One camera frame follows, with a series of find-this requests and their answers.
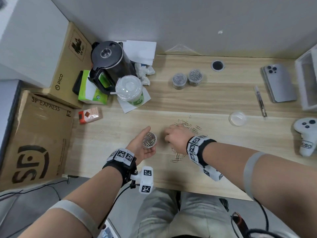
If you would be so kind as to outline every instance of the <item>leg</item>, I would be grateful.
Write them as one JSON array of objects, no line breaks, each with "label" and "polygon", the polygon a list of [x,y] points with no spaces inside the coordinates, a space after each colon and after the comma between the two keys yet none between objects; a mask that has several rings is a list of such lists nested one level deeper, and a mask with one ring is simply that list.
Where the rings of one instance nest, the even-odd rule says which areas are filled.
[{"label": "leg", "polygon": [[166,237],[178,211],[175,197],[174,190],[154,188],[140,207],[130,238]]},{"label": "leg", "polygon": [[182,192],[180,212],[176,214],[169,226],[169,237],[179,235],[202,238],[236,237],[231,226],[230,215],[218,197],[188,192]]}]

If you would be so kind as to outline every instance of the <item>person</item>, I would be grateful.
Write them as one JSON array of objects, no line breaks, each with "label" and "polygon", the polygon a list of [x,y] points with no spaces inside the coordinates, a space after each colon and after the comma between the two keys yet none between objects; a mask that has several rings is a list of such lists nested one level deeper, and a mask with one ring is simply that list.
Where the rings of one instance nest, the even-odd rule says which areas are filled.
[{"label": "person", "polygon": [[[156,153],[155,147],[144,149],[142,146],[142,140],[149,131],[148,126],[126,147],[134,153],[137,165]],[[192,132],[182,125],[171,125],[164,133],[165,140],[176,152],[187,154],[187,144],[193,137]],[[247,188],[244,169],[249,158],[258,153],[250,148],[213,141],[204,147],[202,158],[244,190]],[[118,168],[106,166],[62,201],[79,206],[91,217],[92,223],[100,224],[123,184],[122,177]],[[297,235],[311,238],[317,236],[316,181],[315,169],[262,153],[254,162],[249,185],[251,195]],[[92,237],[84,223],[85,221],[80,221],[65,209],[52,208],[28,227],[20,238]],[[154,188],[137,214],[130,237],[233,238],[236,235],[230,225],[229,214],[216,197],[184,193],[181,195],[181,208],[178,212],[175,191]]]}]

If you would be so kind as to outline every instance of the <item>container of paper clips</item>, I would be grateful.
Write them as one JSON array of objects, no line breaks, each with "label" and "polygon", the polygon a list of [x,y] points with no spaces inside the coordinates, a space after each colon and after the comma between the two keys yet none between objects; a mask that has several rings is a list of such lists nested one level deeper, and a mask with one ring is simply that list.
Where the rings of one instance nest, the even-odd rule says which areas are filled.
[{"label": "container of paper clips", "polygon": [[187,82],[187,77],[185,74],[177,73],[173,77],[173,87],[175,89],[183,89]]},{"label": "container of paper clips", "polygon": [[145,148],[152,148],[157,141],[157,137],[154,133],[148,132],[143,138],[143,146]]},{"label": "container of paper clips", "polygon": [[198,70],[194,69],[189,72],[188,81],[192,86],[198,86],[203,79],[203,74]]}]

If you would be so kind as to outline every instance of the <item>kettle handle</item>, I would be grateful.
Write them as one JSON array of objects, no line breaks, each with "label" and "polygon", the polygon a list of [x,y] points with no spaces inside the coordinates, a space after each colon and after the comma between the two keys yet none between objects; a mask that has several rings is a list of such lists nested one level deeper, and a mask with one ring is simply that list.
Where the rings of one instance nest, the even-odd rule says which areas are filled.
[{"label": "kettle handle", "polygon": [[99,80],[100,74],[103,72],[103,69],[97,68],[95,70],[90,70],[88,80],[91,81],[102,93],[110,95],[110,92],[115,92],[116,89],[114,86],[109,86],[105,88]]}]

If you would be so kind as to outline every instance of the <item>wooden table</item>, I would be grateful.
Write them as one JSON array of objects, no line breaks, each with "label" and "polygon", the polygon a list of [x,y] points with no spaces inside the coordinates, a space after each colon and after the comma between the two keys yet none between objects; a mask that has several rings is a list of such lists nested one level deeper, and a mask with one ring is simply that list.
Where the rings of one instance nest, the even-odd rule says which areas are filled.
[{"label": "wooden table", "polygon": [[[225,64],[221,72],[211,69],[211,62],[217,59]],[[178,163],[170,161],[175,155],[164,142],[162,131],[189,115],[192,116],[190,123],[203,129],[201,134],[208,134],[218,142],[253,148],[316,167],[316,155],[307,158],[299,155],[301,137],[292,128],[296,119],[316,115],[303,112],[299,100],[277,104],[269,100],[260,67],[273,63],[287,67],[298,89],[293,59],[157,55],[153,63],[156,74],[149,77],[151,85],[146,86],[150,101],[124,114],[112,96],[107,105],[100,105],[103,119],[85,125],[79,125],[77,118],[74,120],[65,174],[92,177],[114,149],[125,147],[142,128],[150,125],[158,136],[157,153],[138,169],[142,165],[153,167],[155,187],[250,200],[227,179],[214,182],[200,173],[199,167],[188,157]],[[172,76],[178,72],[188,74],[194,68],[204,74],[202,83],[198,87],[188,85],[175,90]],[[253,90],[255,85],[262,94],[268,120],[261,116]],[[229,114],[236,110],[248,117],[243,127],[234,127],[228,121]]]}]

